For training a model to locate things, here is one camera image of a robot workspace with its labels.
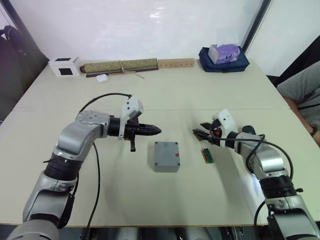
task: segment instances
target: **wooden block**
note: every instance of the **wooden block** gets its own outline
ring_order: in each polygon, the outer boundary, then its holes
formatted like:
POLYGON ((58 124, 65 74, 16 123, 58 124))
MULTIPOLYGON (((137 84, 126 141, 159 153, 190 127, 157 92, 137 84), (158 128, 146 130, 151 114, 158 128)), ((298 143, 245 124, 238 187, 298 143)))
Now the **wooden block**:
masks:
POLYGON ((194 65, 194 58, 158 59, 158 67, 160 69, 192 68, 194 65))

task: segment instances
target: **white box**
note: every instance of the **white box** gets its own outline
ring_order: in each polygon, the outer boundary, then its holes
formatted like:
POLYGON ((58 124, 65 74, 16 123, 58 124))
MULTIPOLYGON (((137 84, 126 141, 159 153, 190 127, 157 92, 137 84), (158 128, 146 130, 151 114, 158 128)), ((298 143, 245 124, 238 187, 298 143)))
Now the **white box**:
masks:
POLYGON ((49 66, 57 77, 80 76, 79 57, 57 57, 49 61, 49 66))

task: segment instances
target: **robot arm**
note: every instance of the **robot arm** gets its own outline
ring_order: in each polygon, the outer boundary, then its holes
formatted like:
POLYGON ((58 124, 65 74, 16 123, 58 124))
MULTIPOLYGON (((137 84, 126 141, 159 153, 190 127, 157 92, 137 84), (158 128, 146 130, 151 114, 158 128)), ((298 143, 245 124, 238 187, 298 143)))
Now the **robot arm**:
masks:
MULTIPOLYGON (((213 118, 213 123, 202 123, 209 133, 194 129, 193 133, 214 145, 229 147, 247 159, 261 136, 237 133, 230 112, 225 109, 213 118)), ((320 231, 312 219, 302 197, 297 194, 280 154, 266 143, 251 154, 246 166, 259 180, 265 203, 272 213, 267 217, 274 239, 320 239, 320 231)))
POLYGON ((142 104, 135 96, 123 106, 120 118, 92 110, 80 112, 61 132, 24 207, 23 224, 8 240, 58 240, 58 229, 68 223, 75 200, 71 191, 94 141, 107 136, 127 139, 134 152, 135 135, 150 136, 161 132, 154 125, 139 123, 138 116, 142 112, 142 104))

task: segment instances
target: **blue pouch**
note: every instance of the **blue pouch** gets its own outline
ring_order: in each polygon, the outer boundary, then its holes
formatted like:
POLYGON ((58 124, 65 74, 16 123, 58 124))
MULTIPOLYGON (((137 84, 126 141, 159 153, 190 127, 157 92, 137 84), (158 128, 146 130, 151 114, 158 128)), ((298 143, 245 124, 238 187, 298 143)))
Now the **blue pouch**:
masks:
POLYGON ((244 51, 241 47, 240 54, 237 57, 236 61, 214 64, 210 57, 208 56, 208 47, 203 47, 199 52, 200 63, 204 71, 209 73, 234 73, 234 72, 243 72, 246 67, 250 64, 248 59, 245 56, 244 51))

